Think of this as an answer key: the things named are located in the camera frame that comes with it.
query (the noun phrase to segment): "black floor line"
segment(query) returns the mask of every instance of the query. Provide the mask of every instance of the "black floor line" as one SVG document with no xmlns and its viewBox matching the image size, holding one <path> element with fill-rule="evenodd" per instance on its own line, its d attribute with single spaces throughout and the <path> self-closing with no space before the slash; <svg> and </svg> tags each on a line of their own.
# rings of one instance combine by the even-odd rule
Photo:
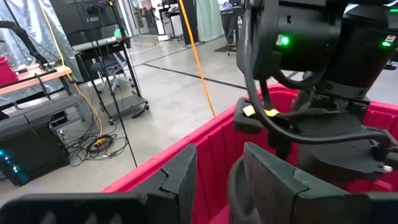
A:
<svg viewBox="0 0 398 224">
<path fill-rule="evenodd" d="M 157 69 L 160 69 L 160 70 L 165 70 L 165 71 L 168 71 L 168 72 L 174 72 L 174 73 L 177 73 L 177 74 L 186 75 L 186 76 L 189 76 L 189 77 L 199 78 L 200 79 L 199 75 L 194 75 L 194 74 L 191 74 L 191 73 L 180 72 L 180 71 L 176 71 L 176 70 L 172 70 L 172 69 L 168 69 L 168 68 L 161 68 L 161 67 L 154 66 L 154 65 L 148 65 L 146 63 L 143 64 L 143 65 L 146 65 L 146 66 L 151 67 L 151 68 L 157 68 Z M 239 89 L 242 89 L 242 90 L 247 90 L 247 88 L 244 87 L 244 86 L 235 85 L 235 84 L 232 84 L 232 83 L 226 83 L 226 82 L 214 80 L 212 78 L 206 78 L 205 77 L 205 80 L 209 81 L 209 82 L 213 82 L 213 83 L 218 83 L 218 84 L 221 84 L 221 85 L 226 85 L 226 86 L 230 86 L 230 87 L 239 88 Z"/>
<path fill-rule="evenodd" d="M 210 43 L 210 42 L 215 41 L 215 40 L 217 40 L 217 39 L 219 39 L 219 38 L 220 38 L 220 37 L 217 37 L 217 38 L 215 38 L 215 39 L 213 39 L 213 40 L 209 40 L 208 42 L 200 42 L 198 45 L 196 45 L 196 47 L 199 47 L 199 46 L 201 46 L 201 45 L 203 45 L 203 44 Z M 147 61 L 147 62 L 142 62 L 142 63 L 136 65 L 135 67 L 140 66 L 140 65 L 143 65 L 143 64 L 146 64 L 146 63 L 150 63 L 150 62 L 156 61 L 156 60 L 158 60 L 158 59 L 162 59 L 162 58 L 168 57 L 168 56 L 170 56 L 170 55 L 177 54 L 177 53 L 183 52 L 184 50 L 188 50 L 188 49 L 191 49 L 191 48 L 192 48 L 192 47 L 186 47 L 186 46 L 183 46 L 183 47 L 185 47 L 185 49 L 182 49 L 182 50 L 179 50 L 179 51 L 176 51 L 176 52 L 167 54 L 167 55 L 163 55 L 163 56 L 161 56 L 161 57 L 158 57 L 158 58 L 149 60 L 149 61 Z"/>
</svg>

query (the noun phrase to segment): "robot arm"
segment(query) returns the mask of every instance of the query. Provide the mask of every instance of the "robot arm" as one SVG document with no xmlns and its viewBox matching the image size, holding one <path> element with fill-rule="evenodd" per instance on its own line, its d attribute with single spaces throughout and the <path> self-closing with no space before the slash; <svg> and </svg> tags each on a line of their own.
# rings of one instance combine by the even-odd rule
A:
<svg viewBox="0 0 398 224">
<path fill-rule="evenodd" d="M 48 68 L 49 62 L 37 51 L 33 43 L 29 40 L 26 30 L 22 29 L 15 22 L 11 21 L 0 21 L 0 28 L 7 28 L 14 31 L 15 34 L 23 41 L 25 46 L 29 50 L 29 54 L 36 58 L 41 68 Z"/>
</svg>

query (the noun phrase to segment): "yellow plug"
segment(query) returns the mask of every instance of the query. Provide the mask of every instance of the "yellow plug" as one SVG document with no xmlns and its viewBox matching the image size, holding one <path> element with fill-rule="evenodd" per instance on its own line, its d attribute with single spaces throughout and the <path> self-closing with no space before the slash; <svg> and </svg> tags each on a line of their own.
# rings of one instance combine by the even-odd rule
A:
<svg viewBox="0 0 398 224">
<path fill-rule="evenodd" d="M 94 147 L 100 147 L 103 144 L 105 144 L 105 140 L 103 138 L 98 139 L 95 143 L 94 143 Z"/>
</svg>

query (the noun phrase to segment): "white curtain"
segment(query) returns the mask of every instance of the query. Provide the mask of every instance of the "white curtain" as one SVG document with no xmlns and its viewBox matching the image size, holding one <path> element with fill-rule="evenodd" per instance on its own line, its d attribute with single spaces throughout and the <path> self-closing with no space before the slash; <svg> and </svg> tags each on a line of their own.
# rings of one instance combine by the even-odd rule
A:
<svg viewBox="0 0 398 224">
<path fill-rule="evenodd" d="M 224 34 L 217 0 L 197 0 L 200 41 L 209 41 Z"/>
</svg>

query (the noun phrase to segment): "red bin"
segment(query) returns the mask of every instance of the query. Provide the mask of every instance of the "red bin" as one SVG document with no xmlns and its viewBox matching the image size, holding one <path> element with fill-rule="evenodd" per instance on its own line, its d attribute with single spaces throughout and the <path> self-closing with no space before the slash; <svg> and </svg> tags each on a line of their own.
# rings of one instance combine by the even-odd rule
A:
<svg viewBox="0 0 398 224">
<path fill-rule="evenodd" d="M 297 96 L 297 91 L 287 89 L 282 85 L 271 85 L 269 92 L 274 106 L 281 112 L 288 112 L 292 100 Z M 242 155 L 243 144 L 254 142 L 264 149 L 274 152 L 274 149 L 267 145 L 265 129 L 257 135 L 240 133 L 234 129 L 234 110 L 235 106 L 232 106 L 222 112 L 173 146 L 109 185 L 102 192 L 130 191 L 159 170 L 187 144 L 195 143 L 197 145 L 198 174 L 192 223 L 229 223 L 228 172 L 233 162 Z M 364 119 L 364 124 L 387 129 L 395 138 L 398 138 L 397 123 L 398 106 L 380 102 L 370 104 Z M 288 162 L 294 163 L 296 155 L 297 150 L 294 147 L 287 159 Z M 347 190 L 350 192 L 398 192 L 398 171 L 386 174 L 374 184 L 367 180 L 358 180 L 350 184 Z"/>
<path fill-rule="evenodd" d="M 18 76 L 8 63 L 7 57 L 0 57 L 0 87 L 18 82 Z"/>
</svg>

